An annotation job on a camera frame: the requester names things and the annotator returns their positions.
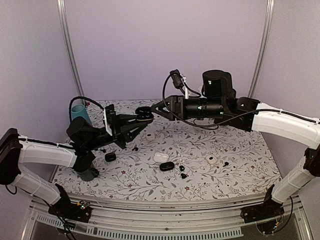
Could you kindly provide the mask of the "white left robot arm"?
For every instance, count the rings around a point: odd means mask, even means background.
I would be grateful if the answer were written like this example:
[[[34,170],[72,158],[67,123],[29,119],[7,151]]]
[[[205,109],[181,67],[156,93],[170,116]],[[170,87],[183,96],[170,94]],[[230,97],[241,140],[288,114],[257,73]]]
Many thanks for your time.
[[[74,205],[61,186],[49,183],[25,167],[26,163],[57,165],[73,169],[83,180],[97,175],[93,170],[94,151],[109,144],[121,149],[150,124],[153,114],[105,116],[104,127],[91,126],[83,117],[73,119],[67,129],[70,144],[31,139],[10,128],[0,140],[0,183],[20,188],[43,199],[63,216],[74,213]]]

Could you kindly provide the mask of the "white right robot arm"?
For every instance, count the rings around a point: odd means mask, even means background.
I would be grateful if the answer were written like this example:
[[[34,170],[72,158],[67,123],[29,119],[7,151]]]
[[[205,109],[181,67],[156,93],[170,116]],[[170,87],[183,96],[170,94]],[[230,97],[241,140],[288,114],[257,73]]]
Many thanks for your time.
[[[305,145],[299,163],[265,195],[258,213],[269,218],[287,198],[320,175],[320,120],[284,111],[257,99],[236,97],[232,76],[222,70],[202,74],[199,97],[171,95],[151,107],[170,121],[213,119],[214,126],[227,125],[247,132],[273,134]]]

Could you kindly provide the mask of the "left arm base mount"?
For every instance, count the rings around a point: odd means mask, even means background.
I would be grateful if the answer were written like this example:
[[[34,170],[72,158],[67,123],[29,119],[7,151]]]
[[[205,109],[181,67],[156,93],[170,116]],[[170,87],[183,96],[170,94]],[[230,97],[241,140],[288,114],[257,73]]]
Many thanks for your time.
[[[50,204],[48,213],[60,218],[88,223],[92,214],[90,202],[80,200],[72,203],[67,192],[59,184],[55,184],[60,193],[60,199],[55,204]]]

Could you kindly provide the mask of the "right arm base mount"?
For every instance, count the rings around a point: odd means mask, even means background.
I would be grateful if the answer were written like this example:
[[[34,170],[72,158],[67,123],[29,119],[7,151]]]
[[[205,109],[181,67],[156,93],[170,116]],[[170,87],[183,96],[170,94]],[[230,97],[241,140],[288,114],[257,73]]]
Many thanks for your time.
[[[272,190],[274,184],[267,190],[264,200],[260,204],[243,207],[240,212],[240,216],[244,219],[245,223],[251,223],[256,221],[265,220],[281,216],[285,213],[283,203],[278,203],[272,200]]]

